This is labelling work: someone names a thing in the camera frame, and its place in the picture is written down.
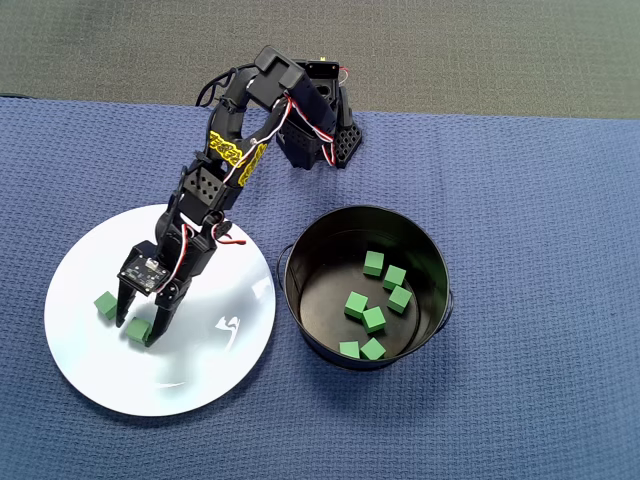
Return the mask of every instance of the bucket handle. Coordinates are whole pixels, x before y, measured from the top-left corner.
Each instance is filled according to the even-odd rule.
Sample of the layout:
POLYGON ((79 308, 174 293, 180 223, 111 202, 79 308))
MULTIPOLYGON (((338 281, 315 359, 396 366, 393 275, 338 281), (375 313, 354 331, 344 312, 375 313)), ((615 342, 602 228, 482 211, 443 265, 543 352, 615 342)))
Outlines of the bucket handle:
POLYGON ((280 255, 278 255, 278 261, 276 262, 276 278, 278 279, 278 285, 280 285, 280 290, 284 292, 284 287, 282 286, 282 278, 280 278, 280 262, 282 262, 282 256, 286 253, 287 250, 290 250, 293 247, 293 243, 287 245, 282 249, 280 255))
POLYGON ((449 319, 451 318, 451 314, 453 313, 453 292, 451 291, 451 289, 449 289, 449 297, 451 297, 451 301, 449 302, 449 308, 447 309, 447 313, 445 314, 444 317, 444 321, 438 326, 438 328, 436 329, 436 332, 434 333, 434 335, 436 333, 438 333, 440 330, 442 330, 447 323, 449 322, 449 319))

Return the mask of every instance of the gray floor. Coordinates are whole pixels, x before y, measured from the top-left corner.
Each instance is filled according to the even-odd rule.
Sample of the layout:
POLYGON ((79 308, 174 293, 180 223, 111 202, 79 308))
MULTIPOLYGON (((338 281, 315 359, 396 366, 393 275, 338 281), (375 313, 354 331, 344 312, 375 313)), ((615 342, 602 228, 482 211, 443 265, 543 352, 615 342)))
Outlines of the gray floor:
POLYGON ((0 0, 0 91, 192 104, 268 43, 357 110, 640 117, 638 0, 0 0))

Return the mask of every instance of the black bucket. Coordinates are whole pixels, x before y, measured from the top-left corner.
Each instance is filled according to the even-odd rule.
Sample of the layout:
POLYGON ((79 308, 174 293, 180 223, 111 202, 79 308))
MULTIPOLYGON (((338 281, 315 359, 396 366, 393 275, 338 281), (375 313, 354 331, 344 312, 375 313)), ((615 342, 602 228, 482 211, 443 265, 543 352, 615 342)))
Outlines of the black bucket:
POLYGON ((382 368, 415 352, 442 330, 453 312, 449 273, 436 244, 408 218, 378 207, 347 207, 319 218, 282 251, 276 274, 305 340, 329 362, 352 370, 382 368), (280 263, 291 247, 283 287, 280 263), (402 315, 387 308, 389 292, 382 288, 382 277, 363 274, 367 251, 384 253, 382 277, 389 265, 407 271, 403 286, 413 295, 402 315), (367 334, 362 323, 345 315, 352 291, 367 296, 369 308, 380 306, 387 321, 384 330, 367 334), (371 337, 386 349, 383 358, 339 353, 340 342, 357 340, 362 347, 371 337))

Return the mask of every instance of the white wire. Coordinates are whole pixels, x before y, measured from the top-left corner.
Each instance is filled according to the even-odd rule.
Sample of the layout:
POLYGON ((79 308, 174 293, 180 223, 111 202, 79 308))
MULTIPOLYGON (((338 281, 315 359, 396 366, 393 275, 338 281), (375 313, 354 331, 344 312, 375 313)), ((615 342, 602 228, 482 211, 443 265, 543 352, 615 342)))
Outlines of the white wire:
POLYGON ((160 293, 162 290, 164 290, 164 288, 169 285, 171 283, 171 281, 175 278, 176 274, 178 273, 178 270, 180 269, 180 265, 182 265, 182 261, 184 260, 184 255, 187 253, 187 224, 183 223, 182 224, 182 247, 180 248, 180 256, 178 257, 178 261, 176 262, 176 266, 173 269, 173 272, 171 272, 171 276, 169 277, 169 280, 167 280, 164 285, 162 285, 160 288, 158 288, 158 290, 156 290, 156 293, 160 293))
MULTIPOLYGON (((278 99, 278 101, 275 103, 275 106, 278 104, 278 102, 282 100, 282 98, 278 99)), ((282 120, 280 120, 280 124, 275 128, 275 130, 273 130, 269 135, 267 135, 266 137, 257 140, 253 146, 247 151, 247 153, 245 153, 242 158, 240 159, 240 161, 238 163, 235 164, 235 166, 231 169, 231 171, 229 171, 229 173, 227 174, 227 176, 224 178, 224 180, 222 181, 222 184, 224 185, 225 183, 227 183, 227 181, 231 178, 231 176, 233 175, 233 172, 236 171, 236 169, 240 166, 242 166, 242 164, 244 163, 244 161, 249 157, 249 155, 251 155, 251 152, 253 152, 253 150, 260 145, 262 142, 266 142, 271 140, 271 137, 273 137, 276 133, 278 133, 278 130, 280 130, 282 128, 282 125, 284 125, 284 122, 287 120, 287 117, 289 116, 289 113, 291 112, 291 104, 292 104, 292 100, 289 99, 289 103, 287 104, 287 109, 284 112, 284 115, 282 116, 282 120)))
POLYGON ((324 158, 327 161, 327 163, 333 167, 335 165, 335 163, 333 163, 331 161, 331 159, 329 158, 329 156, 327 155, 327 151, 324 149, 324 145, 322 145, 322 153, 323 153, 324 158))
POLYGON ((298 107, 298 104, 295 102, 295 100, 292 100, 293 102, 293 108, 296 109, 296 111, 300 114, 300 118, 302 118, 302 120, 304 120, 304 123, 306 123, 307 125, 309 125, 311 127, 311 129, 316 132, 316 135, 318 135, 318 137, 320 137, 320 140, 322 140, 323 142, 326 143, 333 143, 333 137, 324 133, 322 130, 316 128, 314 125, 311 125, 311 122, 309 122, 309 120, 307 120, 307 117, 305 116, 304 113, 302 113, 302 111, 300 110, 300 107, 298 107))
POLYGON ((342 79, 342 81, 340 83, 338 83, 338 85, 342 85, 344 82, 347 81, 347 78, 349 78, 349 70, 340 70, 341 72, 344 72, 345 77, 342 79))

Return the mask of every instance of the blue fabric mat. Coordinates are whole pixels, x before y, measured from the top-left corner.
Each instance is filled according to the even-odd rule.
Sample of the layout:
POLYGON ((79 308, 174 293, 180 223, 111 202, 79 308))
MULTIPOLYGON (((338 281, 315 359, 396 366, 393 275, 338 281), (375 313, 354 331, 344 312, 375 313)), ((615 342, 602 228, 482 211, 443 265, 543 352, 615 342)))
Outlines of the blue fabric mat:
POLYGON ((638 478, 640 121, 360 113, 346 171, 292 169, 271 145, 231 217, 272 268, 328 210, 395 209, 447 259, 447 328, 351 373, 278 293, 259 364, 206 407, 141 419, 77 393, 44 334, 55 268, 102 221, 167 200, 207 115, 0 101, 2 478, 638 478))

